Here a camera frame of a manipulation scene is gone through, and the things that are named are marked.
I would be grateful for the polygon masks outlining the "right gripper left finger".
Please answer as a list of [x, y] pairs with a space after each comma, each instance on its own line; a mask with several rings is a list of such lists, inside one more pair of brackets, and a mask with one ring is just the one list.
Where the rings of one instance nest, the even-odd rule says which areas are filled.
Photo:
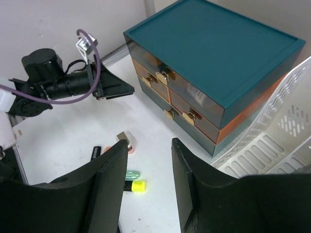
[[1, 150], [3, 233], [118, 233], [128, 146], [105, 153], [49, 183], [26, 184], [14, 149]]

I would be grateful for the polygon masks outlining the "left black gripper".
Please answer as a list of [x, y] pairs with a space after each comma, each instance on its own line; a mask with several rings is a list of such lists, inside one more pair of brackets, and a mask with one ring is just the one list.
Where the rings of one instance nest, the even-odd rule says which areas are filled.
[[[52, 100], [78, 96], [87, 93], [92, 87], [97, 74], [96, 63], [86, 66], [84, 71], [66, 74], [56, 81], [56, 85], [48, 85], [48, 97]], [[114, 99], [132, 95], [134, 87], [110, 72], [101, 64], [98, 82], [98, 99]]]

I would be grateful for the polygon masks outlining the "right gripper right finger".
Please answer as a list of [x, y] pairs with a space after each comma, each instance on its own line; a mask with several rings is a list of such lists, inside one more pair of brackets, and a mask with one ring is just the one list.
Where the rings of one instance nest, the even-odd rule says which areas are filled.
[[178, 138], [172, 161], [183, 233], [308, 233], [310, 174], [231, 177], [194, 155]]

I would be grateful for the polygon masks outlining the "yellow drawer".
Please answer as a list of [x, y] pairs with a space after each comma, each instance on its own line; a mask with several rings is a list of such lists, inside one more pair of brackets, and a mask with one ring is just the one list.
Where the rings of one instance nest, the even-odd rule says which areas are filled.
[[134, 68], [137, 75], [142, 79], [142, 81], [155, 92], [157, 92], [163, 99], [170, 103], [170, 95], [168, 88], [155, 76], [153, 76], [146, 68], [144, 68], [140, 63], [132, 58]]

